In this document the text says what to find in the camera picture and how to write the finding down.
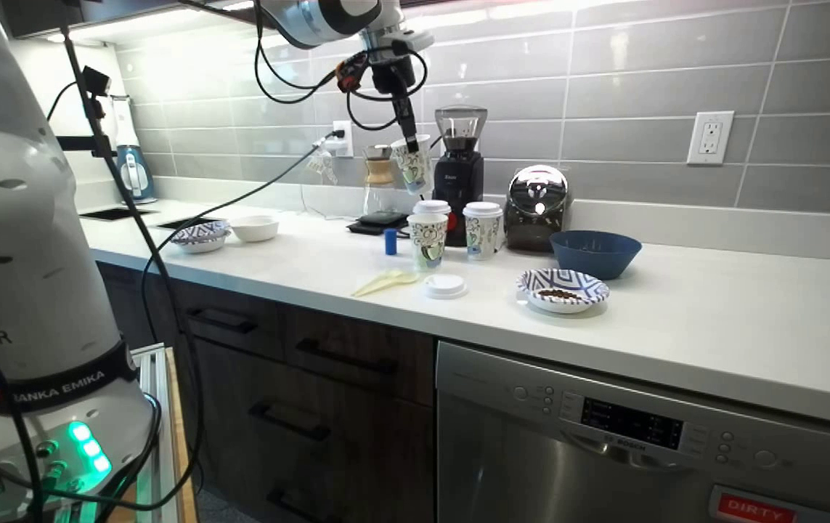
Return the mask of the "yellow plastic spoon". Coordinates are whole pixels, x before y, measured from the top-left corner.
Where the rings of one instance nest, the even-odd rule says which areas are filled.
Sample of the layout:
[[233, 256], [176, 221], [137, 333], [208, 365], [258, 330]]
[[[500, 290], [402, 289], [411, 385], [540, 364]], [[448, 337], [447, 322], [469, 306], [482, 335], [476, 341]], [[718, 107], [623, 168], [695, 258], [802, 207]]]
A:
[[402, 270], [388, 270], [381, 272], [377, 277], [374, 277], [370, 282], [365, 283], [362, 287], [355, 289], [351, 297], [362, 297], [384, 289], [392, 287], [400, 287], [401, 285], [411, 285], [419, 281], [420, 275], [418, 272], [402, 271]]

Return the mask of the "white cup lid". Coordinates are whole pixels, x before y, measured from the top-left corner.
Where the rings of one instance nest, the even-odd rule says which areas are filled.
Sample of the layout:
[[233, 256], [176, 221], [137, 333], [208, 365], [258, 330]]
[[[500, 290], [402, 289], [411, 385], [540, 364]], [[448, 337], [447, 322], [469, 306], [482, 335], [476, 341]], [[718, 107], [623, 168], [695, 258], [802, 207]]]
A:
[[431, 300], [457, 300], [468, 293], [468, 286], [463, 277], [436, 272], [424, 278], [423, 291]]

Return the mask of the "chrome-lidded coffee bean jar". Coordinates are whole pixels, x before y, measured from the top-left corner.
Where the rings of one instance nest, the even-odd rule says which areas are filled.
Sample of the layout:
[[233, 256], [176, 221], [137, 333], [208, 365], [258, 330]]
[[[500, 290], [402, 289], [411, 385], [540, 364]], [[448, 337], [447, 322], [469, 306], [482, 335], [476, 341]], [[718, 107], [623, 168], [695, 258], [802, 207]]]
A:
[[550, 236], [563, 231], [573, 192], [563, 170], [538, 163], [515, 172], [505, 194], [505, 245], [552, 253]]

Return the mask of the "white wall socket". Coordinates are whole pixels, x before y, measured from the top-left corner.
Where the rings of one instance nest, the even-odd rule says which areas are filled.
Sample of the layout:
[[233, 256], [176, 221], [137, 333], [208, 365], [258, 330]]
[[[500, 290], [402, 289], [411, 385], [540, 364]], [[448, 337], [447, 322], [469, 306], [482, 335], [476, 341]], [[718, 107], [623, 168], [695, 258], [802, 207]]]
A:
[[328, 151], [335, 158], [352, 158], [354, 156], [354, 124], [349, 120], [332, 122], [332, 137], [328, 140]]
[[688, 166], [722, 166], [727, 151], [733, 110], [707, 110], [694, 119], [686, 163]]

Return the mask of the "red white magnet sign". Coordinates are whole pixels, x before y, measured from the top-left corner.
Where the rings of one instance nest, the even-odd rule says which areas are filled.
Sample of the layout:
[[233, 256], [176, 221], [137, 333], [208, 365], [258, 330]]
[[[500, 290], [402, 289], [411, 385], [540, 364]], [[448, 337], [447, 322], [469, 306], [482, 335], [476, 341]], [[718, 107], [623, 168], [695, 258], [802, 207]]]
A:
[[803, 508], [750, 492], [714, 486], [708, 514], [723, 523], [799, 523]]

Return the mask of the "glass pour-over carafe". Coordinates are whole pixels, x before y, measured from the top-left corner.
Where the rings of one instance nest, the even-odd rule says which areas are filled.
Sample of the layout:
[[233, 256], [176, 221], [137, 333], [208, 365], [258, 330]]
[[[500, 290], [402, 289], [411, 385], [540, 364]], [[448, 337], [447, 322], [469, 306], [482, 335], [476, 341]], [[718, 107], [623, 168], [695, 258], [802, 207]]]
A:
[[394, 189], [394, 162], [388, 145], [365, 147], [366, 177], [364, 182], [364, 215], [390, 211], [391, 190]]

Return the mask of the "stainless steel dishwasher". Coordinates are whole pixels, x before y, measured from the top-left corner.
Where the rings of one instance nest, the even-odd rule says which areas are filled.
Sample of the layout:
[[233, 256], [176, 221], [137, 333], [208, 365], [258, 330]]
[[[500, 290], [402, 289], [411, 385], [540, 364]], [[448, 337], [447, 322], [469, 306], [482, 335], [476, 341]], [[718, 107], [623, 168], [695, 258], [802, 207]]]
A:
[[[437, 523], [723, 523], [714, 486], [830, 523], [830, 423], [440, 341]], [[558, 430], [686, 467], [640, 472]]]

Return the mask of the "dark wood drawer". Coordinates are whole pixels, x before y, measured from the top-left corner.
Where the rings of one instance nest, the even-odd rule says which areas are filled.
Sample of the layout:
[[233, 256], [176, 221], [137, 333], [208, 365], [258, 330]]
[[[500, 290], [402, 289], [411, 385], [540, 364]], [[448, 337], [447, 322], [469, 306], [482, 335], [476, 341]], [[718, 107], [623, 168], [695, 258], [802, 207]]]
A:
[[[176, 279], [171, 282], [178, 292], [180, 311], [188, 321], [196, 341], [212, 347], [264, 357], [267, 360], [285, 360], [284, 347], [280, 341], [280, 321], [274, 302], [209, 285]], [[219, 330], [186, 317], [185, 312], [189, 308], [239, 312], [243, 317], [251, 318], [258, 327], [249, 334]]]
[[[434, 523], [434, 407], [286, 361], [180, 342], [182, 393], [203, 401], [208, 489], [261, 523]], [[262, 400], [315, 413], [312, 442], [248, 414]]]
[[[279, 314], [282, 347], [290, 365], [422, 406], [434, 404], [435, 340], [431, 335], [296, 306], [282, 305]], [[398, 372], [384, 376], [299, 353], [294, 347], [303, 338], [361, 360], [396, 360]]]

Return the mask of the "white blue electric kettle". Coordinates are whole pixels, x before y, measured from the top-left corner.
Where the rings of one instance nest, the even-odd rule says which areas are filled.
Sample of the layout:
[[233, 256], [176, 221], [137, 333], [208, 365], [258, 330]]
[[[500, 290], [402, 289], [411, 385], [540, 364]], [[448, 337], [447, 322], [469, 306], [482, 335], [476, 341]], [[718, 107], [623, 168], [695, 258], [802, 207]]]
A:
[[152, 204], [157, 200], [155, 185], [132, 121], [131, 98], [126, 95], [110, 96], [110, 103], [115, 117], [116, 165], [122, 183], [131, 192], [136, 204]]

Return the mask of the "blue bowl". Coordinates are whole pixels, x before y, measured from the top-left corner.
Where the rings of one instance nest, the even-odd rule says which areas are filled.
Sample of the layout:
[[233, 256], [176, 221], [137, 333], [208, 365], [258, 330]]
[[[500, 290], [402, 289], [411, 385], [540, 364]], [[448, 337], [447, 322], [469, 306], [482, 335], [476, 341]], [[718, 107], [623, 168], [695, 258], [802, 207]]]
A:
[[596, 230], [567, 230], [550, 236], [558, 267], [601, 280], [620, 278], [643, 244], [630, 236]]

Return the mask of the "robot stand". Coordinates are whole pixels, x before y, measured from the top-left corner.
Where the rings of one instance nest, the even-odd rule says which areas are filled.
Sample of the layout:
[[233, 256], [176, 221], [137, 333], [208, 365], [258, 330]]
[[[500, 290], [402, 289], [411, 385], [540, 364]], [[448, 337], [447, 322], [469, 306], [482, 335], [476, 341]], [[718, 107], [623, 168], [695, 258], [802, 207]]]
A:
[[[143, 421], [121, 414], [127, 399], [82, 400], [73, 411], [0, 414], [0, 523], [110, 523], [118, 509], [143, 523], [178, 523], [188, 479], [175, 468], [168, 371], [159, 395], [135, 383]], [[11, 383], [0, 384], [2, 393]]]

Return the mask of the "black coffee grinder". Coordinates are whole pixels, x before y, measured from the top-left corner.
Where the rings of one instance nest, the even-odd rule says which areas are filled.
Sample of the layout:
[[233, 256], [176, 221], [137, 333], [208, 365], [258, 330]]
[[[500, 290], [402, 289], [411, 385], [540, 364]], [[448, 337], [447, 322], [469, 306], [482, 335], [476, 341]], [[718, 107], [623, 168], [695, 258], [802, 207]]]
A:
[[450, 206], [447, 245], [465, 248], [464, 209], [482, 200], [484, 159], [477, 143], [488, 110], [473, 105], [450, 105], [435, 109], [435, 120], [444, 143], [444, 152], [434, 168], [434, 199]]

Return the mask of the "black coffee scale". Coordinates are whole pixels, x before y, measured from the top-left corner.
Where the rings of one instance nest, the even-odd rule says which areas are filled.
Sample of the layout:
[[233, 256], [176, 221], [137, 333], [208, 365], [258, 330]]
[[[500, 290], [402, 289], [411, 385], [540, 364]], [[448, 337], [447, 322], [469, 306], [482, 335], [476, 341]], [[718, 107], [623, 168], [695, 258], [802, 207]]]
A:
[[384, 231], [400, 230], [407, 224], [408, 214], [395, 211], [368, 213], [347, 226], [349, 232], [362, 235], [382, 235]]

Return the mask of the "patterned paper bowl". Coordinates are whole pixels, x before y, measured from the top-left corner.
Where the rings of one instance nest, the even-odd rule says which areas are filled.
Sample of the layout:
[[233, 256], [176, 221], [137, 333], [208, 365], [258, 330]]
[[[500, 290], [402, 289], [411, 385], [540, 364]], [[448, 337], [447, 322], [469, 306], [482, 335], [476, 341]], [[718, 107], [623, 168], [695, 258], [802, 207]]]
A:
[[201, 254], [223, 248], [232, 234], [228, 221], [211, 221], [186, 227], [169, 239], [170, 243], [186, 254]]
[[[522, 272], [516, 281], [517, 289], [528, 301], [528, 304], [538, 310], [554, 312], [559, 315], [575, 315], [586, 312], [601, 302], [607, 301], [611, 289], [603, 281], [592, 275], [574, 270], [537, 269]], [[586, 301], [578, 304], [560, 304], [538, 300], [533, 292], [541, 288], [563, 288], [571, 293], [584, 297]]]

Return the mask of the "white bowl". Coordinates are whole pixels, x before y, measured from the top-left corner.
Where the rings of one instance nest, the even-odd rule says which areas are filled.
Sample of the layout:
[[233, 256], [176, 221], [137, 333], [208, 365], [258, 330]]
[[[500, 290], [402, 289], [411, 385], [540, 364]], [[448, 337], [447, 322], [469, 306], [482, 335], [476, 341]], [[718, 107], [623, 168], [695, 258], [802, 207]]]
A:
[[278, 235], [280, 222], [275, 217], [256, 215], [229, 219], [232, 234], [242, 243], [259, 243]]

